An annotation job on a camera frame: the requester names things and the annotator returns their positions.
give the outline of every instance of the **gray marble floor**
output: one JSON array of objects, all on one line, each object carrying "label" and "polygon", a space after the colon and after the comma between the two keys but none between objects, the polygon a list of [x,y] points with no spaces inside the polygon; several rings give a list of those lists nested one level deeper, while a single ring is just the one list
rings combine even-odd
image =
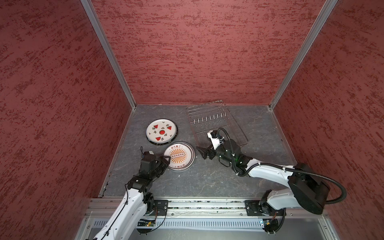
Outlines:
[{"label": "gray marble floor", "polygon": [[[156,119],[174,121],[179,128],[175,141],[184,141],[195,147],[195,140],[185,112],[186,105],[139,105],[133,115],[127,137],[119,152],[104,196],[123,196],[124,184],[140,168],[140,147],[161,155],[168,145],[156,146],[148,142],[146,127]],[[286,153],[282,139],[266,106],[228,106],[243,129],[248,144],[242,147],[247,156],[276,164],[294,164]],[[238,177],[230,168],[200,156],[192,167],[183,172],[167,169],[154,181],[151,192],[155,197],[261,197],[268,189],[284,186],[260,178]]]}]

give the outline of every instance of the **clear plastic tray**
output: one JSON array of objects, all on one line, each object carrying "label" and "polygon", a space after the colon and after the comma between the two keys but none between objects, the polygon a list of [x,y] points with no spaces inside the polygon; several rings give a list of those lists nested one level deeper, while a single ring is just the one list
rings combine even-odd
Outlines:
[{"label": "clear plastic tray", "polygon": [[219,127],[223,127],[239,146],[248,143],[248,139],[223,100],[189,106],[186,111],[196,146],[208,147],[211,144],[207,136],[208,131],[217,130]]}]

